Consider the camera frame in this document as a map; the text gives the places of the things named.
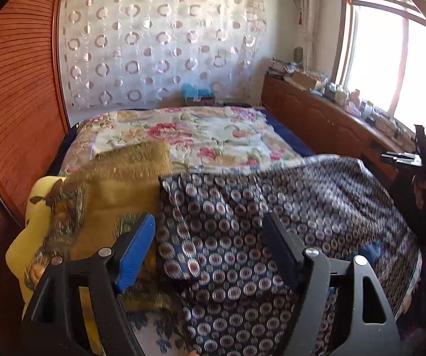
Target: sheer curtain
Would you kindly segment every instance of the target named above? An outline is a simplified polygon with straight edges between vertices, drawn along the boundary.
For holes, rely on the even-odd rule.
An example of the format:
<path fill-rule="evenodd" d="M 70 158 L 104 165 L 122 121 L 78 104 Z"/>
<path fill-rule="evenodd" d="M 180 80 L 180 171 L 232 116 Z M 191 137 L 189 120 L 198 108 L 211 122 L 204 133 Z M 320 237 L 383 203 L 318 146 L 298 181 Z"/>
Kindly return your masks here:
<path fill-rule="evenodd" d="M 302 31 L 304 34 L 304 68 L 313 67 L 313 41 L 320 0 L 301 0 Z"/>
<path fill-rule="evenodd" d="M 262 0 L 62 0 L 60 65 L 70 121 L 181 105 L 181 88 L 247 101 L 266 31 Z"/>

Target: black metal bracket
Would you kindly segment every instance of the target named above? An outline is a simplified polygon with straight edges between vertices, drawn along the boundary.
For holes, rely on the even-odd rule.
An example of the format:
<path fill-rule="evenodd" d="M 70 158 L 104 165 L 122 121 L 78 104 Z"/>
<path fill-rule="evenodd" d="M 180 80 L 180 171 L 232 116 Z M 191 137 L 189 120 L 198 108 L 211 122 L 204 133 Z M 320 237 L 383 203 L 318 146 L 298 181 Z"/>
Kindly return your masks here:
<path fill-rule="evenodd" d="M 394 315 L 365 257 L 327 258 L 317 248 L 305 247 L 297 234 L 287 232 L 274 213 L 264 216 L 263 234 L 284 283 L 300 292 L 276 355 L 313 352 L 329 287 L 339 288 L 331 355 L 400 354 Z"/>
<path fill-rule="evenodd" d="M 381 155 L 380 161 L 390 166 L 403 170 L 409 176 L 416 176 L 420 180 L 426 180 L 426 136 L 423 126 L 415 125 L 415 150 L 417 154 L 408 152 L 395 153 L 387 152 Z M 423 190 L 423 212 L 426 217 L 426 190 Z"/>
<path fill-rule="evenodd" d="M 120 268 L 131 243 L 144 234 L 153 216 L 143 214 L 129 233 L 112 248 L 102 248 L 90 258 L 76 261 L 55 257 L 41 277 L 22 321 L 24 348 L 29 355 L 91 356 L 84 324 L 80 287 L 88 287 L 104 352 L 109 355 L 145 356 L 119 297 Z M 147 230 L 152 241 L 155 225 Z M 137 258 L 140 264 L 145 252 Z M 132 273 L 140 266 L 134 266 Z"/>

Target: wall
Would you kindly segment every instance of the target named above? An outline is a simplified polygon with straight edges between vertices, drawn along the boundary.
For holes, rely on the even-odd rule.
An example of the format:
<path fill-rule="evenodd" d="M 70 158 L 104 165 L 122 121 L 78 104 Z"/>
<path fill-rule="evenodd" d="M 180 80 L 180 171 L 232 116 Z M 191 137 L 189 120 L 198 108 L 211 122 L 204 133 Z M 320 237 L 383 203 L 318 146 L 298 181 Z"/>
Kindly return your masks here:
<path fill-rule="evenodd" d="M 19 339 L 22 299 L 5 252 L 24 223 L 31 187 L 66 129 L 52 62 L 56 0 L 2 0 L 0 10 L 0 345 Z"/>
<path fill-rule="evenodd" d="M 320 0 L 319 24 L 315 36 L 314 70 L 331 76 L 338 45 L 342 0 Z"/>
<path fill-rule="evenodd" d="M 256 68 L 250 89 L 252 104 L 260 102 L 267 60 L 275 56 L 281 60 L 291 61 L 293 49 L 296 46 L 298 14 L 294 1 L 264 0 L 264 5 L 267 15 L 267 32 L 255 56 Z"/>

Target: cardboard box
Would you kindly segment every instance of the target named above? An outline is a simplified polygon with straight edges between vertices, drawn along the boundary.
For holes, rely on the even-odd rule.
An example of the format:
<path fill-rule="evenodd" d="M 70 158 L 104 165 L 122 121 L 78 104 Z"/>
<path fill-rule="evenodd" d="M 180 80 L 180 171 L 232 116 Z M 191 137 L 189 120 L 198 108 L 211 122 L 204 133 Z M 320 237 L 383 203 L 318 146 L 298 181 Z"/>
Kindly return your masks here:
<path fill-rule="evenodd" d="M 199 101 L 194 101 L 193 98 L 185 98 L 185 107 L 194 106 L 214 106 L 214 97 L 201 98 Z"/>
<path fill-rule="evenodd" d="M 374 116 L 375 124 L 374 127 L 381 131 L 384 135 L 392 138 L 397 131 L 397 126 L 387 120 L 385 117 Z"/>
<path fill-rule="evenodd" d="M 306 90 L 315 90 L 320 85 L 320 82 L 318 80 L 304 75 L 299 71 L 295 71 L 293 73 L 292 80 L 304 87 Z"/>

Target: wooden dresser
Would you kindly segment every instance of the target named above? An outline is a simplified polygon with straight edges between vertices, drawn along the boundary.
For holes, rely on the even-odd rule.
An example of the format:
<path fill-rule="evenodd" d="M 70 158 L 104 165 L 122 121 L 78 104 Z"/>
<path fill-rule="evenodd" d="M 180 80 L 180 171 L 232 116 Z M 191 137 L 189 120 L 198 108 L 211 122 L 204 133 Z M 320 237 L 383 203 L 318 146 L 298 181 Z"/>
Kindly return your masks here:
<path fill-rule="evenodd" d="M 266 76 L 262 105 L 317 154 L 338 154 L 360 158 L 388 187 L 397 175 L 379 161 L 386 151 L 402 149 L 369 124 L 351 116 L 343 108 Z"/>

